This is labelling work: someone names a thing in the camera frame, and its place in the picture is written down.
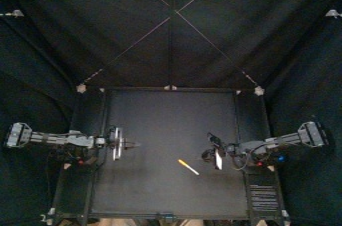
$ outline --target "metal frame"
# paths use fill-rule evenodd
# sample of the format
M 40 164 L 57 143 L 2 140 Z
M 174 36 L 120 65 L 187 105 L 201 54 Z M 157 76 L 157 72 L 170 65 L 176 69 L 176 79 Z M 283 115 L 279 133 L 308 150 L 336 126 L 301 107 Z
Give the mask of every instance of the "metal frame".
M 130 88 L 113 88 L 112 90 L 122 90 L 122 91 L 136 91 L 136 89 L 130 89 Z M 164 91 L 156 88 L 146 88 L 142 89 L 142 91 Z M 227 89 L 180 89 L 176 90 L 176 92 L 219 92 L 219 93 L 227 93 L 231 92 L 231 90 Z M 235 107 L 235 129 L 236 129 L 236 141 L 240 141 L 240 108 L 239 108 L 239 104 L 237 104 L 237 95 L 233 92 L 232 93 L 232 98 L 233 98 L 233 107 Z M 264 104 L 263 104 L 263 98 L 260 99 L 260 106 L 261 106 L 261 112 L 263 112 L 263 118 L 264 118 L 264 122 L 267 123 L 267 115 L 265 115 L 265 110 L 264 110 Z M 101 133 L 104 133 L 104 128 L 105 128 L 105 122 L 106 122 L 106 113 L 108 113 L 108 93 L 104 92 L 102 93 L 102 100 L 101 100 L 101 109 L 100 109 L 100 117 L 101 117 L 101 122 L 100 122 L 100 129 L 101 129 Z M 77 219 L 78 222 L 81 223 L 81 226 L 86 226 L 86 221 L 88 218 L 132 218 L 132 219 L 166 219 L 169 220 L 169 218 L 173 218 L 173 220 L 176 219 L 189 219 L 189 218 L 182 218 L 182 217 L 174 217 L 172 214 L 117 214 L 117 213 L 90 213 L 90 205 L 92 205 L 92 193 L 93 193 L 93 184 L 94 184 L 94 179 L 96 179 L 96 171 L 97 171 L 98 165 L 94 165 L 89 172 L 88 172 L 88 182 L 86 182 L 86 188 L 85 188 L 85 200 L 84 200 L 84 207 L 82 207 L 82 212 L 78 213 L 66 213 L 62 212 L 60 213 L 57 211 L 57 213 L 54 214 L 54 221 L 53 221 L 53 225 L 58 225 L 58 223 L 61 222 L 62 218 L 73 218 Z M 255 226 L 259 222 L 260 219 L 268 219 L 268 220 L 273 220 L 279 223 L 279 225 L 283 225 L 283 218 L 281 218 L 281 211 L 283 210 L 283 198 L 281 198 L 281 193 L 280 193 L 280 186 L 279 186 L 279 178 L 277 178 L 277 173 L 275 172 L 273 174 L 268 173 L 267 177 L 273 177 L 273 183 L 275 183 L 275 191 L 276 191 L 276 198 L 277 198 L 277 202 L 279 202 L 279 207 L 280 210 L 273 214 L 273 216 L 269 216 L 269 214 L 267 214 L 267 216 L 260 216 L 260 214 L 255 214 L 252 212 L 252 203 L 251 203 L 251 195 L 249 195 L 249 188 L 248 188 L 248 184 L 249 184 L 249 179 L 252 177 L 252 175 L 255 174 L 255 171 L 248 173 L 244 172 L 244 187 L 245 187 L 245 194 L 247 194 L 247 203 L 248 203 L 248 213 L 247 213 L 247 217 L 236 217 L 236 218 L 225 218 L 225 217 L 200 217 L 200 216 L 192 216 L 191 219 L 207 219 L 207 220 L 224 220 L 224 219 L 232 219 L 232 220 L 249 220 L 252 223 L 252 226 Z M 62 184 L 65 182 L 65 177 L 62 174 L 62 169 L 61 169 L 61 173 L 60 173 L 60 179 L 58 179 L 58 184 L 57 184 L 57 190 L 56 190 L 56 194 L 54 194 L 54 199 L 53 199 L 53 208 L 58 207 L 58 202 L 60 202 L 60 195 L 61 195 L 61 188 L 62 188 Z

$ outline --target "black fabric backdrop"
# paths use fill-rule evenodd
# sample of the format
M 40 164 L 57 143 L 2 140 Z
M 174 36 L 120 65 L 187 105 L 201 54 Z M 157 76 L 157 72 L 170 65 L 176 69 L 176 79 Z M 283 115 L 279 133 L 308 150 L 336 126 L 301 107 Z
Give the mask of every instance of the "black fabric backdrop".
M 339 10 L 340 2 L 333 3 Z M 319 20 L 267 89 L 275 135 L 291 132 L 305 121 L 321 122 L 328 134 L 329 146 L 295 149 L 280 170 L 285 205 L 299 225 L 342 222 L 340 39 L 342 20 Z
M 88 85 L 253 88 L 243 70 L 265 88 L 273 134 L 292 132 L 312 115 L 331 131 L 333 145 L 297 151 L 281 178 L 296 221 L 336 224 L 342 22 L 323 16 L 332 6 L 342 11 L 337 0 L 195 0 L 180 14 L 224 55 L 174 13 L 191 0 L 164 1 L 169 7 L 160 0 L 0 0 L 0 13 L 20 9 L 25 14 L 0 18 L 1 139 L 14 121 L 64 132 L 74 86 L 101 68 Z M 41 174 L 18 179 L 10 172 L 29 171 L 28 155 L 0 156 L 1 173 L 7 168 L 0 221 L 33 218 L 45 207 L 44 159 L 29 155 Z M 9 198 L 13 206 L 2 202 Z M 22 202 L 26 207 L 14 210 Z

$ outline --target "black curtain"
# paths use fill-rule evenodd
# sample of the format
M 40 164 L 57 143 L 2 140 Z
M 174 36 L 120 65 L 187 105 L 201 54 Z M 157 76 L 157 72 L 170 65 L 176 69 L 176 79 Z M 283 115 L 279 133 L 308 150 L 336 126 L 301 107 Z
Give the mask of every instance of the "black curtain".
M 331 9 L 342 11 L 336 1 Z M 319 121 L 329 145 L 293 149 L 280 170 L 285 206 L 293 225 L 342 222 L 342 19 L 323 17 L 268 79 L 269 122 L 273 135 L 295 132 Z
M 1 13 L 14 9 L 18 6 L 13 0 L 0 0 Z M 72 85 L 29 18 L 1 17 L 1 141 L 14 122 L 28 123 L 36 131 L 68 130 L 74 100 Z M 0 225 L 38 225 L 40 214 L 50 205 L 58 166 L 48 161 L 45 148 L 0 149 Z

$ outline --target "yellow pencil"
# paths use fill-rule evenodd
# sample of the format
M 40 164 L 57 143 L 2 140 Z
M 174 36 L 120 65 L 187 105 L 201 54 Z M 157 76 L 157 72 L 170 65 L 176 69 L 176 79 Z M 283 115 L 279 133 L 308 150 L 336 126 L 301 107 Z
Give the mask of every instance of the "yellow pencil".
M 189 169 L 195 175 L 199 175 L 197 171 L 181 159 L 178 159 L 177 162 L 180 163 L 181 166 Z

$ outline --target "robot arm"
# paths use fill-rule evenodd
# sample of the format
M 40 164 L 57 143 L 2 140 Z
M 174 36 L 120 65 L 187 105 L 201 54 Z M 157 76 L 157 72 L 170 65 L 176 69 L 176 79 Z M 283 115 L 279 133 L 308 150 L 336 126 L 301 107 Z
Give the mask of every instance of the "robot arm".
M 309 148 L 327 145 L 327 139 L 320 124 L 316 122 L 303 123 L 296 133 L 280 137 L 267 138 L 263 141 L 249 141 L 243 143 L 229 143 L 225 145 L 220 139 L 208 133 L 208 140 L 213 149 L 204 151 L 201 158 L 205 162 L 213 161 L 215 168 L 221 169 L 221 157 L 229 155 L 232 158 L 253 158 L 253 165 L 257 164 L 257 156 L 264 156 L 280 147 L 289 145 L 303 145 Z
M 72 145 L 86 150 L 109 147 L 113 150 L 113 160 L 120 159 L 121 150 L 126 149 L 125 139 L 122 138 L 122 129 L 113 127 L 109 129 L 106 137 L 86 136 L 80 131 L 70 130 L 65 134 L 52 134 L 33 132 L 25 123 L 14 123 L 7 132 L 3 142 L 5 148 L 24 148 L 28 143 L 40 143 L 42 145 L 66 146 Z

